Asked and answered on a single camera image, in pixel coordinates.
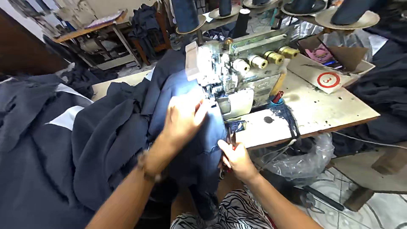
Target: wooden chair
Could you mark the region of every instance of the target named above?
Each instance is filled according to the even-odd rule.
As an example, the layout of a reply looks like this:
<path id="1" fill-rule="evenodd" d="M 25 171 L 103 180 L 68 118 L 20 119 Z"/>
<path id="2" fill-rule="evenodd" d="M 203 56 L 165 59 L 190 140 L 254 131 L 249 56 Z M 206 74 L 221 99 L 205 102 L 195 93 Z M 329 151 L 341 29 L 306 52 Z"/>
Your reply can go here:
<path id="1" fill-rule="evenodd" d="M 161 44 L 155 46 L 154 51 L 159 52 L 164 49 L 171 49 L 171 42 L 170 42 L 170 39 L 168 38 L 168 33 L 167 33 L 167 29 L 165 27 L 165 21 L 164 21 L 163 15 L 160 12 L 156 12 L 155 19 L 157 20 L 157 23 L 160 26 L 160 30 L 161 30 L 162 36 L 164 38 L 164 43 L 161 43 Z M 160 40 L 158 37 L 150 37 L 150 36 L 149 36 L 149 39 L 155 39 L 157 41 Z M 137 51 L 140 53 L 140 56 L 141 56 L 141 59 L 143 60 L 143 62 L 146 63 L 147 65 L 151 65 L 151 63 L 147 59 L 146 53 L 143 51 L 138 40 L 132 40 L 132 42 L 133 42 L 134 46 L 136 47 Z"/>

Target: scissors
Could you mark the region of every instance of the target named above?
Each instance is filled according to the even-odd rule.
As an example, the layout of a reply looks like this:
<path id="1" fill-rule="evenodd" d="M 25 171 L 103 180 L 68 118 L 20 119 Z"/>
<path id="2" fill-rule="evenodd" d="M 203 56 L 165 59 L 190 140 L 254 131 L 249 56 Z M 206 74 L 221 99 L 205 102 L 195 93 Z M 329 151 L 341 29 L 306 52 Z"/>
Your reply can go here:
<path id="1" fill-rule="evenodd" d="M 227 128 L 226 131 L 228 132 L 226 135 L 226 143 L 227 144 L 231 144 L 232 145 L 232 149 L 236 150 L 236 134 L 235 133 L 231 133 L 230 128 Z M 221 169 L 220 169 L 220 173 L 219 173 L 219 177 L 221 179 L 225 178 L 225 172 L 231 172 L 232 170 L 225 165 L 225 163 L 221 163 Z"/>
<path id="2" fill-rule="evenodd" d="M 226 143 L 232 145 L 232 149 L 236 149 L 236 133 L 230 132 L 230 127 L 227 129 L 228 134 L 226 135 Z"/>

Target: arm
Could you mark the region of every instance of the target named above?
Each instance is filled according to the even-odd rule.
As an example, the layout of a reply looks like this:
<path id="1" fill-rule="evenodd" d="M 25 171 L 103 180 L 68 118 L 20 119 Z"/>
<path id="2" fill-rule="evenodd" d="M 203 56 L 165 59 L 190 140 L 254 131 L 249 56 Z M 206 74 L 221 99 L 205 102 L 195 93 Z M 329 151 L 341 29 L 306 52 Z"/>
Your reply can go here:
<path id="1" fill-rule="evenodd" d="M 236 150 L 223 140 L 219 140 L 218 145 L 225 152 L 224 163 L 249 187 L 279 229 L 322 229 L 260 175 L 243 144 L 238 144 Z"/>
<path id="2" fill-rule="evenodd" d="M 146 153 L 141 169 L 136 166 L 114 190 L 87 225 L 87 229 L 128 228 L 138 222 L 154 186 L 155 177 L 189 142 L 205 118 L 208 106 L 189 95 L 173 97 L 163 131 Z"/>

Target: wrist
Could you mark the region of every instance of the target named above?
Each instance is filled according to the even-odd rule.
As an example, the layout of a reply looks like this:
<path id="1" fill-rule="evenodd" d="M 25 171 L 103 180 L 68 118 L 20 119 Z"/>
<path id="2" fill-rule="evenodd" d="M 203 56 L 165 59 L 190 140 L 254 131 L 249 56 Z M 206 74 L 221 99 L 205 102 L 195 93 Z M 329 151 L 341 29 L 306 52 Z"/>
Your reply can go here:
<path id="1" fill-rule="evenodd" d="M 259 181 L 262 179 L 263 177 L 261 176 L 260 172 L 258 172 L 257 170 L 255 172 L 253 172 L 253 174 L 249 177 L 247 177 L 243 183 L 247 184 L 248 186 L 252 186 L 253 184 L 257 184 L 259 183 Z"/>
<path id="2" fill-rule="evenodd" d="M 149 174 L 159 174 L 178 153 L 178 148 L 164 134 L 158 135 L 145 158 L 145 170 Z"/>

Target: black dot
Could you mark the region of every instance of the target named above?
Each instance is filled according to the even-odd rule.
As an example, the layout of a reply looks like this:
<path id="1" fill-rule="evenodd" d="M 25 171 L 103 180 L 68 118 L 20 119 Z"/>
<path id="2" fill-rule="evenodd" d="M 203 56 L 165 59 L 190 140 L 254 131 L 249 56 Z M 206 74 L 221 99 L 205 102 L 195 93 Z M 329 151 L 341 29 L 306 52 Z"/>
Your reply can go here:
<path id="1" fill-rule="evenodd" d="M 274 119 L 272 119 L 272 118 L 269 117 L 269 116 L 266 116 L 266 117 L 264 117 L 264 121 L 265 121 L 266 123 L 272 123 L 272 122 L 274 121 Z"/>

